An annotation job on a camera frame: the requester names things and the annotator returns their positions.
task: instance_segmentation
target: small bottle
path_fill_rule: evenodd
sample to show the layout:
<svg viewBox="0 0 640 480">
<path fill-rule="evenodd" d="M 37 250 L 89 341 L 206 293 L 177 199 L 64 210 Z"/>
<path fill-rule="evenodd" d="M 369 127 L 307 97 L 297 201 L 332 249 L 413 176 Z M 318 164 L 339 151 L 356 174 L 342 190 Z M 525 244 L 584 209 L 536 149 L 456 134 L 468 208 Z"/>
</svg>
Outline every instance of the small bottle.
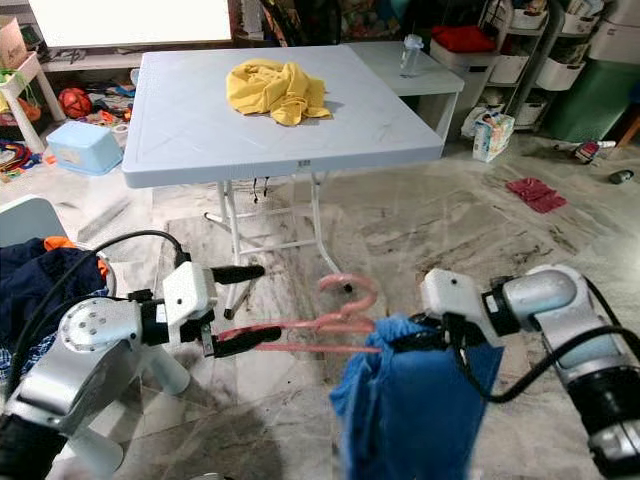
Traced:
<svg viewBox="0 0 640 480">
<path fill-rule="evenodd" d="M 422 37 L 410 33 L 404 39 L 404 51 L 402 52 L 402 61 L 400 62 L 400 76 L 414 77 L 416 75 L 416 64 L 418 63 L 418 55 L 420 50 L 424 48 Z"/>
</svg>

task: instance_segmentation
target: red cloth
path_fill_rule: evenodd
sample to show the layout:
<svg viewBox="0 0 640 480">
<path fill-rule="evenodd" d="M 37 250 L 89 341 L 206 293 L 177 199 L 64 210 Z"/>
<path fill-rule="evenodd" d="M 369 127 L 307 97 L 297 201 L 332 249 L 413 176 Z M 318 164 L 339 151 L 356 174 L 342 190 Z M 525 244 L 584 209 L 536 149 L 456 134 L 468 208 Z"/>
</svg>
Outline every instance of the red cloth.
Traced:
<svg viewBox="0 0 640 480">
<path fill-rule="evenodd" d="M 475 25 L 465 27 L 436 26 L 431 29 L 431 38 L 450 52 L 493 52 L 496 44 Z"/>
<path fill-rule="evenodd" d="M 507 188 L 538 213 L 547 213 L 567 204 L 567 199 L 537 178 L 523 178 L 507 183 Z"/>
</svg>

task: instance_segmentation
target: white table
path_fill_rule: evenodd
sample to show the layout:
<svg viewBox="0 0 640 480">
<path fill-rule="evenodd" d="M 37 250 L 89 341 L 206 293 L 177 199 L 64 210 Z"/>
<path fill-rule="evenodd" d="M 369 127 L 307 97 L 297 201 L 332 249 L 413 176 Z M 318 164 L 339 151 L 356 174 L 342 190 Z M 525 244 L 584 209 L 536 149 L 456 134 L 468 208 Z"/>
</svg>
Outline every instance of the white table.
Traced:
<svg viewBox="0 0 640 480">
<path fill-rule="evenodd" d="M 424 52 L 418 55 L 415 76 L 401 77 L 402 42 L 360 42 L 349 43 L 348 46 L 396 95 L 419 96 L 418 112 L 434 95 L 446 96 L 436 133 L 442 139 L 447 138 L 458 94 L 464 88 L 464 80 Z"/>
<path fill-rule="evenodd" d="M 51 110 L 53 119 L 61 122 L 67 117 L 65 117 L 64 112 L 58 104 L 58 99 L 42 71 L 35 52 L 29 53 L 25 61 L 22 62 L 22 65 L 17 68 L 17 72 L 18 73 L 11 75 L 6 82 L 0 83 L 0 93 L 2 93 L 2 96 L 9 104 L 11 113 L 18 123 L 18 127 L 20 128 L 20 132 L 22 132 L 27 146 L 33 153 L 42 153 L 44 152 L 44 144 L 27 118 L 27 114 L 24 113 L 20 102 L 18 102 L 18 97 L 22 91 L 29 85 L 31 80 L 37 78 L 42 94 L 47 101 L 47 105 L 49 105 L 49 110 Z"/>
<path fill-rule="evenodd" d="M 298 62 L 324 79 L 333 118 L 284 127 L 268 115 L 233 110 L 225 78 L 251 58 Z M 322 239 L 317 174 L 433 160 L 443 143 L 344 45 L 147 53 L 122 169 L 130 187 L 217 182 L 220 221 L 230 224 L 236 264 L 243 255 L 316 244 L 339 272 Z M 236 212 L 232 181 L 294 173 L 311 174 L 315 238 L 242 250 L 238 218 L 252 214 Z M 233 285 L 225 316 L 233 315 L 235 298 Z"/>
</svg>

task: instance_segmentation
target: yellow shirt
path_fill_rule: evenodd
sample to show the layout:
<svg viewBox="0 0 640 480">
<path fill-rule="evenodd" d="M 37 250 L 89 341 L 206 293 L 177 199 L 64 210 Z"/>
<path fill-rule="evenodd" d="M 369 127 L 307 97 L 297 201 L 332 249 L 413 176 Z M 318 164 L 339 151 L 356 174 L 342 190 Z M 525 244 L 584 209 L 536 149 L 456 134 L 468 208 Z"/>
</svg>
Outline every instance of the yellow shirt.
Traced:
<svg viewBox="0 0 640 480">
<path fill-rule="evenodd" d="M 293 126 L 305 117 L 330 117 L 324 108 L 324 81 L 307 75 L 294 62 L 252 59 L 227 75 L 227 100 L 245 115 L 271 113 L 276 122 Z"/>
</svg>

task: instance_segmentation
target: table top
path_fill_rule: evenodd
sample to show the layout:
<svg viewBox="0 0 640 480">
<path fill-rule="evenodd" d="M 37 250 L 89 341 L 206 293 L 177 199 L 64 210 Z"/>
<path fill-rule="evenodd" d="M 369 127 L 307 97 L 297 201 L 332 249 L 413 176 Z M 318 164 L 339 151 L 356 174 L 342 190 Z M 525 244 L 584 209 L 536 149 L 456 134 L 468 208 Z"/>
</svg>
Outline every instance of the table top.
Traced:
<svg viewBox="0 0 640 480">
<path fill-rule="evenodd" d="M 227 74 L 252 58 L 325 81 L 331 119 L 295 127 L 245 116 Z M 246 179 L 440 158 L 443 141 L 344 45 L 146 53 L 122 170 L 130 187 Z"/>
<path fill-rule="evenodd" d="M 461 92 L 464 80 L 424 52 L 416 63 L 416 76 L 400 76 L 402 42 L 361 42 L 347 44 L 396 95 L 440 95 Z"/>
</svg>

